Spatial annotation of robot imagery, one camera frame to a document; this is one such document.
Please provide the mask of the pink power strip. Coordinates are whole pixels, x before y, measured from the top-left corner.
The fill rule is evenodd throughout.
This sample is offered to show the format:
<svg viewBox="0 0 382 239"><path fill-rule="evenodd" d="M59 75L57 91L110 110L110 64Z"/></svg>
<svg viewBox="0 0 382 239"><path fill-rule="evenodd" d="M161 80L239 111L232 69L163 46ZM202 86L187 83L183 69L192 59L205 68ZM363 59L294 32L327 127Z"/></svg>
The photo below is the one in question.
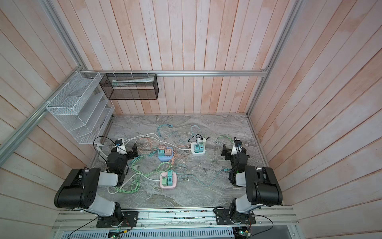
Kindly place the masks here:
<svg viewBox="0 0 382 239"><path fill-rule="evenodd" d="M177 186L177 174L173 170L161 173L160 187L165 190L175 189Z"/></svg>

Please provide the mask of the light green USB charger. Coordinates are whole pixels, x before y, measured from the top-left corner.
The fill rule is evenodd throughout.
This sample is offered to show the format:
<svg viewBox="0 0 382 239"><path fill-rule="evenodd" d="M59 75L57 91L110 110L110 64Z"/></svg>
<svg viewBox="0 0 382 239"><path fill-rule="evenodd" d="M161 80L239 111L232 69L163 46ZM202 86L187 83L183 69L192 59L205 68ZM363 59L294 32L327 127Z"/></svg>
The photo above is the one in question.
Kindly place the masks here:
<svg viewBox="0 0 382 239"><path fill-rule="evenodd" d="M168 186L168 179L167 179L167 177L162 177L161 183L162 183L163 187L167 187Z"/></svg>

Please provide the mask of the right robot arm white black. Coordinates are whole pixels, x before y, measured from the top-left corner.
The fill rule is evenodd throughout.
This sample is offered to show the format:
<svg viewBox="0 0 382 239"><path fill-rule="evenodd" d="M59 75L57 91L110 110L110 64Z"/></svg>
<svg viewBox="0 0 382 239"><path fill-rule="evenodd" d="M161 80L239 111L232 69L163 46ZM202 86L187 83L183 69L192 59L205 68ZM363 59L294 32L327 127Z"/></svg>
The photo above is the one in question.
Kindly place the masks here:
<svg viewBox="0 0 382 239"><path fill-rule="evenodd" d="M229 208L231 219L244 218L261 205L271 207L282 204L282 191L273 169L249 165L250 156L246 154L246 149L241 143L235 144L232 149L223 145L221 155L231 163L228 172L230 183L246 189L243 196L231 202Z"/></svg>

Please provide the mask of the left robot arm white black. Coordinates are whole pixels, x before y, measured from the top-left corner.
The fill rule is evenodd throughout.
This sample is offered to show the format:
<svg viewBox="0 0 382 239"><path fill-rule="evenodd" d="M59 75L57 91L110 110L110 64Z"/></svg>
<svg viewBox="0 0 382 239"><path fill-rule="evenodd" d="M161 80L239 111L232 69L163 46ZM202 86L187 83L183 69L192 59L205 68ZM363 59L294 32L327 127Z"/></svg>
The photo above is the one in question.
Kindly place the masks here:
<svg viewBox="0 0 382 239"><path fill-rule="evenodd" d="M126 151L116 141L116 148L107 156L106 172L99 168L73 169L64 180L54 198L57 208L81 209L98 215L98 220L112 227L117 227L123 222L123 213L119 203L109 201L97 194L100 187L121 186L127 175L127 162L138 156L137 145L131 151Z"/></svg>

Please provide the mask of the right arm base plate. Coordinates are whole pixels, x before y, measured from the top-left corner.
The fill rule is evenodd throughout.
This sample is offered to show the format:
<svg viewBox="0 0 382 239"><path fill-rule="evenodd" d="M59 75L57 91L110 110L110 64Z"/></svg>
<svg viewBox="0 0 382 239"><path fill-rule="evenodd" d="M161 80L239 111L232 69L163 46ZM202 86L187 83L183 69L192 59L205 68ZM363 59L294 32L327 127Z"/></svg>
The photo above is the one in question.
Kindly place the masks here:
<svg viewBox="0 0 382 239"><path fill-rule="evenodd" d="M216 223L218 225L256 224L256 219L253 215L241 214L236 212L234 209L218 207L214 208L213 212L215 214Z"/></svg>

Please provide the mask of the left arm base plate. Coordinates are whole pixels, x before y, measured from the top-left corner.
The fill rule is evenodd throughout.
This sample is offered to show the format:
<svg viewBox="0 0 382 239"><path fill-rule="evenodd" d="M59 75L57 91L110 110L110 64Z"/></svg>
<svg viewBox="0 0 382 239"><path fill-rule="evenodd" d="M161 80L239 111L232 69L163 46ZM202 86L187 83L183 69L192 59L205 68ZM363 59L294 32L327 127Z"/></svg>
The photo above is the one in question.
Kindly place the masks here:
<svg viewBox="0 0 382 239"><path fill-rule="evenodd" d="M100 217L96 228L134 228L137 225L138 211L122 211L109 217Z"/></svg>

